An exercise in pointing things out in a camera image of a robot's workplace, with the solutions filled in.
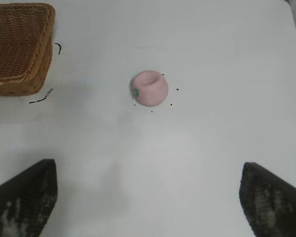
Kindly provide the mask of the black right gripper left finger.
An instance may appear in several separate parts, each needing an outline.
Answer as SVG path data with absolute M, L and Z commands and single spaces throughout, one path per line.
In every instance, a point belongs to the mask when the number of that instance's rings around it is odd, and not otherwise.
M 1 184 L 0 237 L 40 236 L 57 197 L 53 159 L 43 159 Z

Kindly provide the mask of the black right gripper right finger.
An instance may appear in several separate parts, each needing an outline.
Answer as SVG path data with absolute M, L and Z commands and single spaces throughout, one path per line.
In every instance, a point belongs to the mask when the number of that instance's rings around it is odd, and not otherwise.
M 255 162 L 244 163 L 239 188 L 256 237 L 296 237 L 296 188 Z

